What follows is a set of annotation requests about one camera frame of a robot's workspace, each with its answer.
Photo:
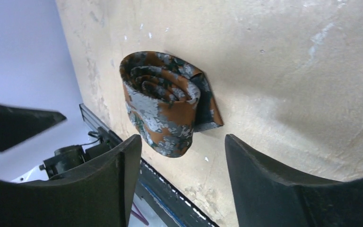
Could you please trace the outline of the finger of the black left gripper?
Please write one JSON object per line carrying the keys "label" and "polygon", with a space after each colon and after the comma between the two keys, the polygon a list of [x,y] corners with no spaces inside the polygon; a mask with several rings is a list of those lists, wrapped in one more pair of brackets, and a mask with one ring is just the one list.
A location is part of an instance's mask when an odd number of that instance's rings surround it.
{"label": "finger of the black left gripper", "polygon": [[0,105],[0,152],[42,133],[67,118],[60,112]]}

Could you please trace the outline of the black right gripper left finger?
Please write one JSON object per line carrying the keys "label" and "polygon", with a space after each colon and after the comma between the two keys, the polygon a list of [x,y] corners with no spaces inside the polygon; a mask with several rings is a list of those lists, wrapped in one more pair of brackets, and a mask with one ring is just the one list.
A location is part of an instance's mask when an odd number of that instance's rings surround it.
{"label": "black right gripper left finger", "polygon": [[141,151],[135,134],[47,181],[0,180],[0,227],[126,227]]}

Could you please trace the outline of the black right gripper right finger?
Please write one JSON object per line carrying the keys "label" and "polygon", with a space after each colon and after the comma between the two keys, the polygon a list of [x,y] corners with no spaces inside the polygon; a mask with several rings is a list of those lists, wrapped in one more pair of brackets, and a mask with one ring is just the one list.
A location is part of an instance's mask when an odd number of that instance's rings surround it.
{"label": "black right gripper right finger", "polygon": [[241,227],[363,227],[363,178],[307,174],[233,134],[225,137],[225,154]]}

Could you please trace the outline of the brown floral tie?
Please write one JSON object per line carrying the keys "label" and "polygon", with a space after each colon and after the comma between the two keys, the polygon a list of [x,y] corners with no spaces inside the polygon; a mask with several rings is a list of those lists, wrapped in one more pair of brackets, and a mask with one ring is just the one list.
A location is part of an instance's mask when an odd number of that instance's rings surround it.
{"label": "brown floral tie", "polygon": [[131,123],[157,153],[183,156],[196,132],[223,126],[205,73],[167,53],[134,52],[119,65]]}

